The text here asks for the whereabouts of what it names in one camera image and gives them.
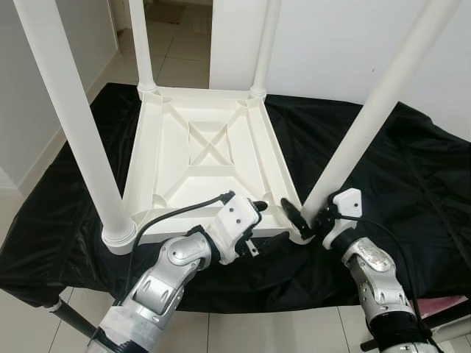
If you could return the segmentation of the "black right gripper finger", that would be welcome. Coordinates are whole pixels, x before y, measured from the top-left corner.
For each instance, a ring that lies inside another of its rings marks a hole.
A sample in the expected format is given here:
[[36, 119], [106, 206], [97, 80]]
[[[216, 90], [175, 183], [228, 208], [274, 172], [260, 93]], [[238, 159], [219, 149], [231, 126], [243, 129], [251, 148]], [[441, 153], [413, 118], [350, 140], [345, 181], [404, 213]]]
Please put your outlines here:
[[296, 206], [293, 205], [293, 203], [290, 202], [287, 198], [280, 199], [280, 207], [282, 207], [283, 212], [285, 212], [286, 217], [288, 218], [292, 226], [297, 230], [300, 237], [309, 238], [311, 236], [311, 228], [306, 219], [303, 218], [303, 215], [300, 210], [297, 209]]

